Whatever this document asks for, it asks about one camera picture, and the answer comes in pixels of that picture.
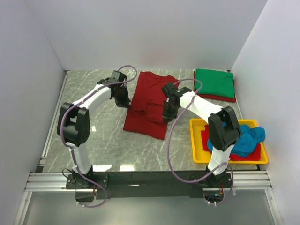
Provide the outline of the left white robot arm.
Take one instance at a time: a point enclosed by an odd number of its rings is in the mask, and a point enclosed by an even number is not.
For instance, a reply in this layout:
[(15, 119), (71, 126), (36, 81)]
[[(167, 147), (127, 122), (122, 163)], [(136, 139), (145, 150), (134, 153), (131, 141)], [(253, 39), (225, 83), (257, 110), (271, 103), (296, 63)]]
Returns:
[(61, 105), (57, 134), (69, 149), (73, 163), (72, 175), (82, 188), (89, 188), (94, 182), (93, 166), (86, 148), (90, 136), (90, 114), (111, 99), (114, 99), (117, 107), (129, 108), (129, 81), (131, 80), (120, 70), (114, 70), (111, 77), (97, 82), (96, 86), (79, 100)]

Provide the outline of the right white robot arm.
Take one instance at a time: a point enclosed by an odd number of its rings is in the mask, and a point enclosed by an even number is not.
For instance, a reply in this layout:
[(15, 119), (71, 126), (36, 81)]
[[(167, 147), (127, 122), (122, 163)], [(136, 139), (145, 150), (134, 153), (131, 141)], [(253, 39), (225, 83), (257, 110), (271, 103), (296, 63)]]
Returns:
[[(162, 87), (166, 97), (163, 108), (163, 119), (172, 122), (167, 142), (167, 162), (173, 176), (181, 182), (193, 184), (206, 180), (211, 187), (218, 186), (229, 167), (229, 156), (239, 140), (242, 131), (232, 107), (215, 105), (197, 95), (187, 87), (179, 89), (176, 84), (169, 82)], [(170, 161), (170, 143), (173, 129), (181, 116), (189, 110), (209, 125), (209, 139), (213, 146), (206, 174), (197, 180), (185, 180), (174, 171)]]

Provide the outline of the dark red t-shirt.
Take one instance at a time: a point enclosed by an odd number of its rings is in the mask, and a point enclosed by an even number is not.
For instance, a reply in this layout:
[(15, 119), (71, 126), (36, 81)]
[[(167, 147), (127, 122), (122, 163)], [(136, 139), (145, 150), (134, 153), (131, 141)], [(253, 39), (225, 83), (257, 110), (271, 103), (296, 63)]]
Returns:
[(123, 130), (163, 140), (167, 129), (163, 120), (166, 97), (161, 89), (165, 84), (177, 81), (171, 75), (159, 76), (150, 71), (140, 72)]

